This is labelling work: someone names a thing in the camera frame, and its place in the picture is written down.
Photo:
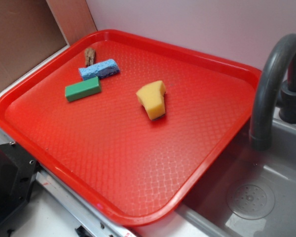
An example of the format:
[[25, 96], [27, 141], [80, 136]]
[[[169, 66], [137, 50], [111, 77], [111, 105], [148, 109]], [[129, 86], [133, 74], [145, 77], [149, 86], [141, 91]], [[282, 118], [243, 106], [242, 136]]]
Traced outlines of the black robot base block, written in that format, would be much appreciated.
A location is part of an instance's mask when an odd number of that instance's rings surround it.
[[0, 227], [30, 201], [37, 160], [19, 144], [0, 145]]

